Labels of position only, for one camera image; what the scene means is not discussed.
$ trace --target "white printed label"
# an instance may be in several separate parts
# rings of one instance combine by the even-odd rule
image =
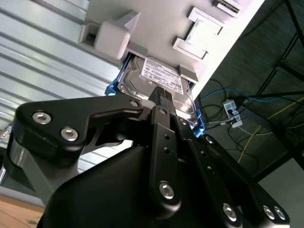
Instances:
[[[181,77],[178,72],[171,70],[149,58],[146,58],[144,61],[142,76],[175,92],[184,94],[181,85]]]
[[[6,169],[4,168],[4,166],[2,166],[2,168],[0,170],[0,184],[2,182],[5,172],[6,172]]]

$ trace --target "power outlet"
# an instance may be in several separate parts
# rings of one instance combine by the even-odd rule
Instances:
[[[243,122],[241,120],[241,116],[238,115],[237,106],[234,100],[226,100],[225,102],[223,102],[223,106],[228,116],[228,119],[233,117],[236,120],[236,122],[232,124],[232,128],[242,126]],[[228,110],[232,110],[233,115],[229,114]]]

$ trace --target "metal siding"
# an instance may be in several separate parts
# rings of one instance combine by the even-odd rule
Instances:
[[[87,0],[56,0],[52,7],[72,16],[86,13]],[[0,129],[16,108],[32,101],[104,95],[119,70],[78,46],[80,25],[29,0],[0,2]],[[0,142],[6,147],[7,140]],[[83,172],[131,146],[102,148],[82,155]]]

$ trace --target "white cable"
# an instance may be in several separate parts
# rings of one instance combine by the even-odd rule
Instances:
[[[234,117],[231,117],[230,119],[227,119],[227,120],[209,122],[209,124],[212,124],[212,123],[213,124],[226,123],[226,122],[229,122],[233,119],[234,119]]]
[[[288,127],[288,129],[293,129],[293,128],[301,127],[301,126],[303,126],[303,125],[304,125],[304,123],[301,123],[301,124],[299,124],[299,125],[297,125],[297,126]]]
[[[244,130],[243,128],[241,127],[238,127],[240,130],[242,130],[243,132],[247,133],[247,134],[250,134],[250,135],[253,135],[252,133]],[[272,132],[267,132],[267,133],[262,133],[262,134],[255,134],[256,136],[262,136],[262,135],[268,135],[268,134],[272,134]]]

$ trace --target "silver screw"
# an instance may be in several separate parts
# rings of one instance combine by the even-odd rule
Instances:
[[[272,211],[266,207],[266,206],[263,206],[264,208],[264,212],[267,214],[267,216],[271,219],[271,220],[274,220],[275,219],[275,215],[272,213]]]
[[[160,108],[160,112],[161,112],[161,114],[164,114],[164,115],[167,114],[167,112],[163,108]]]
[[[160,184],[160,192],[162,196],[168,200],[171,200],[174,197],[173,188],[167,183]]]
[[[33,120],[38,124],[48,124],[52,121],[52,118],[49,114],[38,112],[32,115]]]
[[[183,119],[183,118],[180,118],[180,122],[183,124],[183,125],[186,125],[187,122]]]
[[[120,85],[120,91],[123,93],[124,92],[124,87],[123,85]]]
[[[78,133],[73,128],[64,128],[60,133],[62,138],[71,142],[78,138]]]
[[[285,220],[285,215],[284,215],[283,212],[280,210],[280,208],[275,207],[275,212],[277,213],[277,215],[278,215],[282,220]]]
[[[156,85],[154,82],[151,82],[151,81],[149,81],[148,84],[151,85],[151,86],[155,86]]]
[[[4,128],[2,131],[0,131],[0,139],[4,139],[5,136],[8,135],[8,133],[10,133],[10,131],[9,131],[9,130],[6,130],[6,129]]]
[[[235,222],[237,220],[237,215],[232,207],[229,204],[224,203],[223,211],[231,221]]]
[[[209,170],[210,172],[213,172],[213,170],[210,166],[207,166],[207,170]]]
[[[206,136],[206,138],[205,138],[210,144],[213,144],[213,141],[208,137],[208,136]]]
[[[134,107],[138,107],[138,103],[136,101],[131,100],[130,104],[132,104]]]

